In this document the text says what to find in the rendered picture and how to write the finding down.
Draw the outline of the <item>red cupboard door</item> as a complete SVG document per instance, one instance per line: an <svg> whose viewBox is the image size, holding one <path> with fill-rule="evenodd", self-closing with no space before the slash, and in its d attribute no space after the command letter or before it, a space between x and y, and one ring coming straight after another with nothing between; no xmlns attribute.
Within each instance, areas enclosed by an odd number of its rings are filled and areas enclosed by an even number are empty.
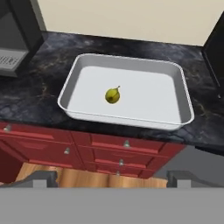
<svg viewBox="0 0 224 224"><path fill-rule="evenodd" d="M12 138L1 139L0 145L8 151L16 152L29 163L76 170L84 169L77 150L72 144ZM64 150L67 147L70 148L69 155L64 154Z"/></svg>

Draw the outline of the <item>white rectangular tupperware container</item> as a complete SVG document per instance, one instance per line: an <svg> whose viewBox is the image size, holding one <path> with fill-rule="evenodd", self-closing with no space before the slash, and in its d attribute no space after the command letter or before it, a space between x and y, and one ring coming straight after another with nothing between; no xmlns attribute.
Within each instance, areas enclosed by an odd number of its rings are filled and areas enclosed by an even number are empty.
<svg viewBox="0 0 224 224"><path fill-rule="evenodd" d="M106 92L117 87L120 99L108 103ZM80 54L58 105L73 119L156 130L178 130L194 120L182 67L156 59Z"/></svg>

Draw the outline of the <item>black appliance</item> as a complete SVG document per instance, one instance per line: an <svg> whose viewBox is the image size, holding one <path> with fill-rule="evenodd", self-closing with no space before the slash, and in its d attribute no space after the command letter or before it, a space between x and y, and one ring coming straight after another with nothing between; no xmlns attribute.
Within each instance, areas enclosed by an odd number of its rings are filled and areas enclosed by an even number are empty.
<svg viewBox="0 0 224 224"><path fill-rule="evenodd" d="M201 53L216 86L218 97L224 97L224 11L203 45Z"/></svg>

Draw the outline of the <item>black coffee machine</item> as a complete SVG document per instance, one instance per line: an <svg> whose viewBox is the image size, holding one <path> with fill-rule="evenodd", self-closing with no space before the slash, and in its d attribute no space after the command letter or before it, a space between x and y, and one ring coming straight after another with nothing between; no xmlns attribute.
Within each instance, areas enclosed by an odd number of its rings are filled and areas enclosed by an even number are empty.
<svg viewBox="0 0 224 224"><path fill-rule="evenodd" d="M0 76L17 77L43 45L38 0L0 0Z"/></svg>

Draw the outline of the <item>wide red drawer front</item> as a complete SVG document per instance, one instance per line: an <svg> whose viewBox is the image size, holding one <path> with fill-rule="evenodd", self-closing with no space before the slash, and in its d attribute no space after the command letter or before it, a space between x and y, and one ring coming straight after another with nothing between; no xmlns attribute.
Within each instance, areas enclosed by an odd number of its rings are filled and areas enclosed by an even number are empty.
<svg viewBox="0 0 224 224"><path fill-rule="evenodd" d="M4 131L4 127L7 124L11 125L10 132ZM7 122L0 122L0 136L33 138L58 143L71 143L73 141L70 132L67 130Z"/></svg>

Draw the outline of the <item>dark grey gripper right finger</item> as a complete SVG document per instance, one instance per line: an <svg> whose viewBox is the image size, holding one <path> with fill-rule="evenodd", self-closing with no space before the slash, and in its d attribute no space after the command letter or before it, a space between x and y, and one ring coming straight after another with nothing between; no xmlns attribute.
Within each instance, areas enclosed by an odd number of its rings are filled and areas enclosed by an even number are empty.
<svg viewBox="0 0 224 224"><path fill-rule="evenodd" d="M196 177L189 171L168 171L167 172L167 187L169 188L205 188L205 187L217 187L220 186L202 180Z"/></svg>

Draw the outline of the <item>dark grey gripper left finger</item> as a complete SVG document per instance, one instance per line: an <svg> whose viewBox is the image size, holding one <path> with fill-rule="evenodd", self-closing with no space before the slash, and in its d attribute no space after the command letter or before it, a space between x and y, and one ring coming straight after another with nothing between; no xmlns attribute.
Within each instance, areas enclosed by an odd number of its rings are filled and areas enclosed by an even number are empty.
<svg viewBox="0 0 224 224"><path fill-rule="evenodd" d="M33 174L11 184L5 184L5 187L24 187L24 188L51 188L58 187L58 173L56 171L35 171Z"/></svg>

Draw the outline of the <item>green pear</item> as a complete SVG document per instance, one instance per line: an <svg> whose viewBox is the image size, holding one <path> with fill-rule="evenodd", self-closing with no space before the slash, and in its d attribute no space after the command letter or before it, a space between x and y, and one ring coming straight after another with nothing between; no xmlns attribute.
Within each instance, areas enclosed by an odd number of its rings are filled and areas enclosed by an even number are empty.
<svg viewBox="0 0 224 224"><path fill-rule="evenodd" d="M105 94L108 103L116 103L120 99L119 87L109 89Z"/></svg>

